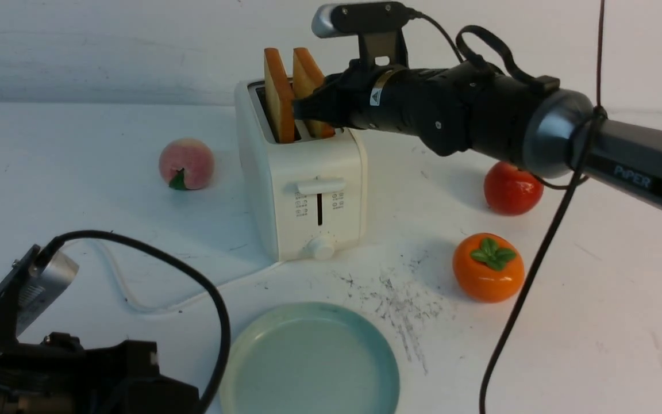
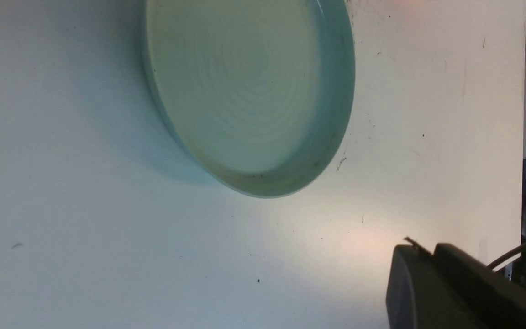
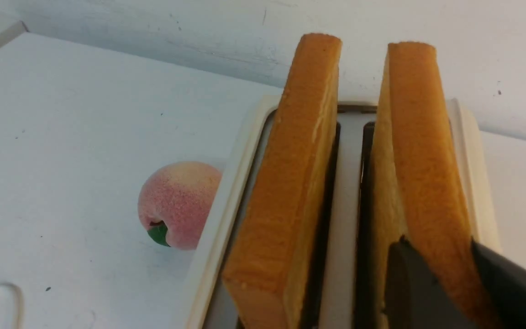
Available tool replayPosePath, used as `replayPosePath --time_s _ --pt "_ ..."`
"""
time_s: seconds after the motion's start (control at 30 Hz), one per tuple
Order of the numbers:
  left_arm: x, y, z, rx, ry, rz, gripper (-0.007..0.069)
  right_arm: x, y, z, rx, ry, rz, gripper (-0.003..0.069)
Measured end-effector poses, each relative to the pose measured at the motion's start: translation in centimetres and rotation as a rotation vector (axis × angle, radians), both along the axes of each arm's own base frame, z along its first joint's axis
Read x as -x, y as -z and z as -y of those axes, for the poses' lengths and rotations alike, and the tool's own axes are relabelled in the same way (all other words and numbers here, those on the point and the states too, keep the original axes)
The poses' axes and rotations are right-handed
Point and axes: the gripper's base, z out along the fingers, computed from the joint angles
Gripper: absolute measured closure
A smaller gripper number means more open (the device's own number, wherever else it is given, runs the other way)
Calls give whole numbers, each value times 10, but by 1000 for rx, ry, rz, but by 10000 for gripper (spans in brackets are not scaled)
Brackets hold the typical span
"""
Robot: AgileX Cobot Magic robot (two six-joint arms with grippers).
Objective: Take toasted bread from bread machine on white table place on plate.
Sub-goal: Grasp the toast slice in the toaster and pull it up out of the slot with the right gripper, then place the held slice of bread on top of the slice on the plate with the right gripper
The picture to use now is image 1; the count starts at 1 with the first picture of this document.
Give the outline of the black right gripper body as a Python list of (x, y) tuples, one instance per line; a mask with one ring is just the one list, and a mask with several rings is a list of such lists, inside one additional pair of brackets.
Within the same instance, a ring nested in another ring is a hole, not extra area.
[(470, 63), (449, 69), (347, 68), (332, 74), (342, 125), (419, 138), (439, 156), (471, 148)]

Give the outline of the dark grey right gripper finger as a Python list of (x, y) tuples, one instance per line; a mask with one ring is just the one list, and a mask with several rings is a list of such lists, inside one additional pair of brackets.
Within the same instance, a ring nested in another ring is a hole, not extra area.
[(295, 120), (322, 121), (333, 128), (342, 128), (342, 110), (336, 92), (317, 92), (295, 99), (292, 102), (292, 115)]

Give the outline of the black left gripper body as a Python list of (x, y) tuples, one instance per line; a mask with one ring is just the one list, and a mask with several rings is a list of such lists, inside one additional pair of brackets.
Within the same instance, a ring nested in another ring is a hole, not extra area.
[(87, 350), (52, 333), (0, 351), (0, 413), (192, 413), (199, 390), (162, 375), (157, 344)]

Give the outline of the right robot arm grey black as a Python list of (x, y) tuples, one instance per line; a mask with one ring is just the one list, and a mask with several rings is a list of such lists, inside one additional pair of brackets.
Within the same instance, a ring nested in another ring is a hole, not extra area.
[(439, 156), (473, 150), (542, 178), (577, 168), (662, 210), (662, 131), (607, 120), (586, 95), (544, 94), (463, 63), (449, 69), (352, 66), (292, 103), (297, 120), (418, 137)]

